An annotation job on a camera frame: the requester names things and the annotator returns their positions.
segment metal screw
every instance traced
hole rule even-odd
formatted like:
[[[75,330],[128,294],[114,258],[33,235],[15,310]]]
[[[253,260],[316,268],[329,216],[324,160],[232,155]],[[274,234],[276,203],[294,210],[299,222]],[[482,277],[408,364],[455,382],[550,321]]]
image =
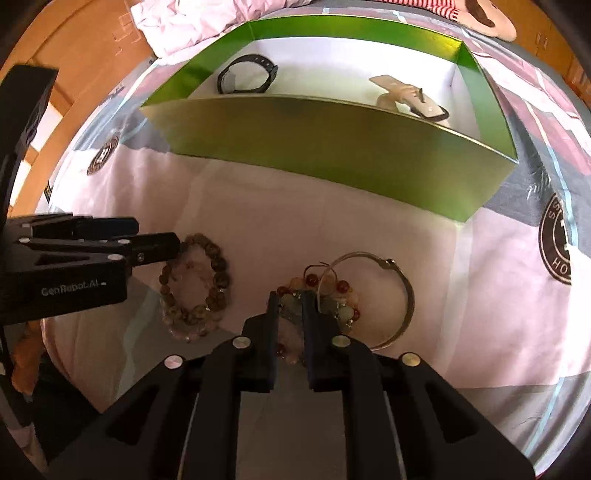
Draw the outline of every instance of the metal screw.
[[[345,335],[337,335],[333,337],[332,344],[338,348],[345,348],[351,345],[351,339]]]
[[[402,356],[402,363],[407,367],[416,367],[421,363],[421,357],[416,353],[405,353]]]
[[[243,348],[248,348],[251,345],[251,340],[248,337],[236,337],[234,340],[232,340],[232,345],[235,348],[238,349],[243,349]]]
[[[183,364],[183,357],[180,355],[170,355],[164,360],[164,365],[169,370],[175,370]]]

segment green box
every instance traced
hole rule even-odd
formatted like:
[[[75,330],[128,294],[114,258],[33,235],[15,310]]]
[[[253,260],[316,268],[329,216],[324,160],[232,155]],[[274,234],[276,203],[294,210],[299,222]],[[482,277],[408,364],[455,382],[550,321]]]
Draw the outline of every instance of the green box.
[[[418,117],[341,100],[286,95],[189,96],[255,40],[338,37],[386,43],[454,62],[480,140]],[[466,221],[517,164],[499,102],[460,40],[413,25],[340,15],[247,22],[204,49],[144,103],[173,152],[280,168]]]

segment circular logo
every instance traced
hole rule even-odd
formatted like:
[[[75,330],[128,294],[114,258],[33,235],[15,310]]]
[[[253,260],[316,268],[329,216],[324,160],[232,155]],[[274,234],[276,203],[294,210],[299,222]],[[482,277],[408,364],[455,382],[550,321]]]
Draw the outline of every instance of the circular logo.
[[[570,255],[564,230],[564,215],[556,194],[552,195],[542,216],[538,240],[542,260],[550,275],[570,285]]]
[[[88,165],[86,174],[92,175],[103,168],[103,165],[107,163],[107,160],[109,160],[109,157],[111,157],[117,148],[117,145],[119,145],[119,138],[117,136],[111,137],[111,139],[107,140],[107,143],[96,153],[95,157],[90,162],[90,165]]]

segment wooden furniture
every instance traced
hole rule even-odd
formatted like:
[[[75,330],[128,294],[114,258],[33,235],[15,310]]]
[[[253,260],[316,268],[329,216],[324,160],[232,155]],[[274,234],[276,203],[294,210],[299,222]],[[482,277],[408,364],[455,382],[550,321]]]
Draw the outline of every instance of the wooden furniture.
[[[552,20],[531,0],[493,0],[515,25],[515,42],[567,77],[574,54]]]
[[[577,59],[574,59],[570,66],[566,83],[591,108],[591,80]]]
[[[11,216],[35,211],[59,159],[76,132],[109,92],[152,55],[132,21],[138,0],[54,0],[29,25],[0,69],[0,81],[15,63],[60,70],[50,105],[57,126],[42,148],[31,147],[31,170]]]

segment red striped clothing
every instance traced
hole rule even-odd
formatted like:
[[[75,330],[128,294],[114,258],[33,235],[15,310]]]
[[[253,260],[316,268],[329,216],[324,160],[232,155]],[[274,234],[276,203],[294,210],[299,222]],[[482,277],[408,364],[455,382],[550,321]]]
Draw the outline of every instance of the red striped clothing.
[[[455,0],[378,0],[389,4],[408,5],[409,7],[424,8],[436,15],[457,21],[459,10]]]

